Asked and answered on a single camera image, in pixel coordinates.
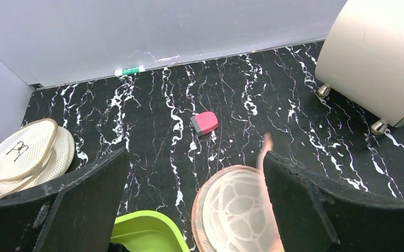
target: pink and gray object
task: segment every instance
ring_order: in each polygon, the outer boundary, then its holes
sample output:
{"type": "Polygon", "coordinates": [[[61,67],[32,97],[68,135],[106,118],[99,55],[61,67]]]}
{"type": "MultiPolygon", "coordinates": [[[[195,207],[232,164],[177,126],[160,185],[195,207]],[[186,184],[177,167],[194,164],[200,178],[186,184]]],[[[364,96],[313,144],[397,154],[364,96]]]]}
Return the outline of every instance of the pink and gray object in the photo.
{"type": "Polygon", "coordinates": [[[210,133],[218,126],[216,115],[211,111],[195,115],[190,121],[198,137],[210,133]]]}

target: green marker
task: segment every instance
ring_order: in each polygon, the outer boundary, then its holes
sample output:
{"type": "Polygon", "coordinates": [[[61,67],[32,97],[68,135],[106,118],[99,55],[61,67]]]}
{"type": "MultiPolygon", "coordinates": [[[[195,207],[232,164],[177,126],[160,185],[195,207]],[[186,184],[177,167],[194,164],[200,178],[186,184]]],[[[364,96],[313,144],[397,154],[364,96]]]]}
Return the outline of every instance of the green marker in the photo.
{"type": "Polygon", "coordinates": [[[123,68],[122,70],[116,70],[114,74],[115,76],[122,76],[122,75],[131,75],[137,72],[144,72],[144,71],[145,71],[144,66],[138,66],[136,68],[123,68]]]}

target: marble tile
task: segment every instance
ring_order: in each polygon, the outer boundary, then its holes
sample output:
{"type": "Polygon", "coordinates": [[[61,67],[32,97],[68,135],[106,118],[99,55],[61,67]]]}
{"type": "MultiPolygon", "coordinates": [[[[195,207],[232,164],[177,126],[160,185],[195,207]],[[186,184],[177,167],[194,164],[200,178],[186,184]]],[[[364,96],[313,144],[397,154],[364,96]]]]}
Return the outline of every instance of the marble tile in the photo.
{"type": "Polygon", "coordinates": [[[76,142],[69,169],[126,147],[131,163],[119,215],[169,216],[194,248],[191,207],[200,186],[233,164],[254,166],[263,135],[274,151],[358,190],[404,198],[404,127],[373,136],[377,118],[337,92],[315,90],[322,43],[208,60],[35,91],[24,124],[53,118],[76,142]],[[213,111],[197,137],[189,119],[213,111]]]}

